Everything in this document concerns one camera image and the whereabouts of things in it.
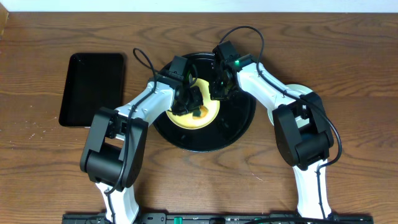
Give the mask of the mint plate back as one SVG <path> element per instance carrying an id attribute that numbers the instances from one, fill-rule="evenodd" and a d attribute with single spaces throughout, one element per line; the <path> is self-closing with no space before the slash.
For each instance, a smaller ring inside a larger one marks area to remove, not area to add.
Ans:
<path id="1" fill-rule="evenodd" d="M 310 88 L 308 88 L 307 86 L 304 85 L 299 85 L 299 84 L 288 84 L 287 85 L 290 89 L 293 89 L 295 91 L 300 92 L 302 95 L 306 95 L 308 93 L 311 93 L 312 90 Z M 272 110 L 267 110 L 267 114 L 269 117 L 269 121 L 271 122 L 271 124 L 274 124 L 273 122 L 273 115 L 272 115 Z M 302 119 L 301 117 L 297 116 L 295 118 L 296 123 L 298 125 L 299 128 L 304 127 L 305 125 L 310 123 L 309 119 Z"/>

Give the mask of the yellow green scrub sponge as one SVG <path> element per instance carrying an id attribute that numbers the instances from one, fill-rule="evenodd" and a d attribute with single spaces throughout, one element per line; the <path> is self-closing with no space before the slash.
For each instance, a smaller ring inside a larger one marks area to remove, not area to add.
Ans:
<path id="1" fill-rule="evenodd" d="M 208 108 L 201 105 L 199 108 L 192 112 L 193 119 L 202 119 L 208 114 Z"/>

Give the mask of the yellow plate with sauce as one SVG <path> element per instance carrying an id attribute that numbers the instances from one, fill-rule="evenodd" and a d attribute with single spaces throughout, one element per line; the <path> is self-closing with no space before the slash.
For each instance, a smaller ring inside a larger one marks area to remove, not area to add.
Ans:
<path id="1" fill-rule="evenodd" d="M 199 78 L 193 86 L 198 86 L 203 97 L 203 106 L 208 108 L 208 114 L 202 119 L 193 119 L 192 112 L 185 115 L 174 115 L 167 111 L 168 118 L 177 126 L 183 129 L 200 129 L 209 125 L 218 115 L 220 101 L 210 98 L 209 82 Z"/>

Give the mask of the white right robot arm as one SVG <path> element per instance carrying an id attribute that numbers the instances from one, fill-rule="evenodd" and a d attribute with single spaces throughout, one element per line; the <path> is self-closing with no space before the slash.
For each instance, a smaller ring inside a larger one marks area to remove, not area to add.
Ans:
<path id="1" fill-rule="evenodd" d="M 298 214 L 329 218 L 325 171 L 332 164 L 330 148 L 341 141 L 321 98 L 305 86 L 282 83 L 252 59 L 222 60 L 214 69 L 216 80 L 209 87 L 212 99 L 224 100 L 241 90 L 267 109 L 279 153 L 294 170 Z"/>

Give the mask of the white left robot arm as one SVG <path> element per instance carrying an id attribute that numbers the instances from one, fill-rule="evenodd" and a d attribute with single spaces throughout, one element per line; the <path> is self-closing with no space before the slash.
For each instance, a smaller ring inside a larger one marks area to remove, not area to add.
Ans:
<path id="1" fill-rule="evenodd" d="M 140 173 L 149 126 L 172 109 L 177 116 L 198 110 L 203 94 L 196 84 L 156 75 L 142 93 L 114 110 L 94 115 L 80 169 L 102 191 L 103 223 L 134 223 L 139 213 L 133 184 Z"/>

